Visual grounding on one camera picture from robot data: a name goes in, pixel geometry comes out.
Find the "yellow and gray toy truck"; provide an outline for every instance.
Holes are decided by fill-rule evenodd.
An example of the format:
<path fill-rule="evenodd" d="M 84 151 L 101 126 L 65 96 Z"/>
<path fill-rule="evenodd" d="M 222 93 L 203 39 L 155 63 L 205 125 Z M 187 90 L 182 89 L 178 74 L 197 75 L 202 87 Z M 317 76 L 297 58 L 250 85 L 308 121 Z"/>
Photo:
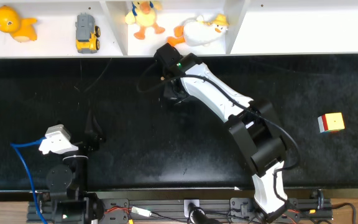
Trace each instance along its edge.
<path fill-rule="evenodd" d="M 95 25 L 94 17 L 87 13 L 81 13 L 77 16 L 75 27 L 78 53 L 96 53 L 100 49 L 98 40 L 98 37 L 100 37 L 100 28 Z"/>

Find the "orange duck beak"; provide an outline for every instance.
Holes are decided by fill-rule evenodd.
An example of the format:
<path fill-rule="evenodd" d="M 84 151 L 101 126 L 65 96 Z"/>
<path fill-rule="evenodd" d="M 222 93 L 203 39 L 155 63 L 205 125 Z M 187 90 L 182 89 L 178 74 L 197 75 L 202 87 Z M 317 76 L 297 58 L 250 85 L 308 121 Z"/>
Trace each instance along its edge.
<path fill-rule="evenodd" d="M 150 2 L 146 1 L 146 2 L 143 2 L 142 4 L 140 4 L 140 10 L 144 14 L 149 14 L 150 11 L 152 10 L 152 8 L 150 7 Z"/>

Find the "stuffed animal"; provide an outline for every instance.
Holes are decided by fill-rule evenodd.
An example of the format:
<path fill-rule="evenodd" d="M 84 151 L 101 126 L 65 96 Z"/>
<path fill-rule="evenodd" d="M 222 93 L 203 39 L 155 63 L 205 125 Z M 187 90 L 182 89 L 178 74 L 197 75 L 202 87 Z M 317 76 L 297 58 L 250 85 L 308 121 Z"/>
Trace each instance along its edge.
<path fill-rule="evenodd" d="M 185 43 L 191 47 L 203 45 L 207 47 L 210 43 L 221 38 L 227 31 L 229 24 L 226 16 L 219 14 L 212 22 L 205 22 L 203 16 L 196 19 L 188 19 L 183 26 L 175 28 L 175 37 L 168 37 L 167 42 L 172 46 Z"/>
<path fill-rule="evenodd" d="M 128 25 L 136 23 L 140 26 L 140 31 L 134 34 L 137 39 L 145 39 L 144 34 L 148 27 L 153 27 L 156 34 L 162 34 L 165 31 L 163 27 L 159 27 L 155 22 L 157 15 L 154 9 L 161 10 L 161 3 L 154 1 L 132 1 L 132 11 L 125 17 L 125 22 Z"/>
<path fill-rule="evenodd" d="M 34 18 L 22 19 L 20 15 L 9 6 L 0 7 L 0 31 L 11 34 L 18 42 L 37 40 L 37 34 L 32 26 L 37 22 Z"/>

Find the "black tabletop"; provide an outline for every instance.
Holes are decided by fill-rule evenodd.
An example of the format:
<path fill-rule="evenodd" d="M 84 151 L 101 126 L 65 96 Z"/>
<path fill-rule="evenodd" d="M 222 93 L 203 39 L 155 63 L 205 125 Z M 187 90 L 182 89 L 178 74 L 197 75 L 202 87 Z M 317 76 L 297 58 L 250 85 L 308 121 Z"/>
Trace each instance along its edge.
<path fill-rule="evenodd" d="M 285 187 L 358 187 L 358 55 L 204 58 L 211 71 L 253 99 L 269 99 L 300 146 L 301 164 L 284 172 Z M 177 187 L 252 189 L 237 146 L 221 120 L 199 101 L 172 106 L 162 90 L 141 95 L 135 83 L 153 60 L 108 58 L 0 60 L 0 190 L 29 190 L 10 142 L 41 138 L 64 124 L 83 136 L 92 108 L 107 141 L 89 155 L 90 190 Z M 155 69 L 142 86 L 160 80 Z M 319 133 L 317 117 L 342 112 L 346 129 Z M 61 163 L 37 147 L 21 149 L 37 189 Z M 289 153 L 288 162 L 294 160 Z"/>

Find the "rubik's cube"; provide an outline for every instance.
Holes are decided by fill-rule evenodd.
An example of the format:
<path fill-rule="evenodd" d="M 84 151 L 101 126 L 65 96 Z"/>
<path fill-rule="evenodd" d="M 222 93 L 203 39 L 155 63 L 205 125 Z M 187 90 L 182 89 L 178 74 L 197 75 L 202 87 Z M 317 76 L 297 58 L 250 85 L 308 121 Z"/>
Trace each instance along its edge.
<path fill-rule="evenodd" d="M 318 126 L 320 127 L 320 133 L 345 129 L 342 113 L 330 113 L 318 117 Z"/>

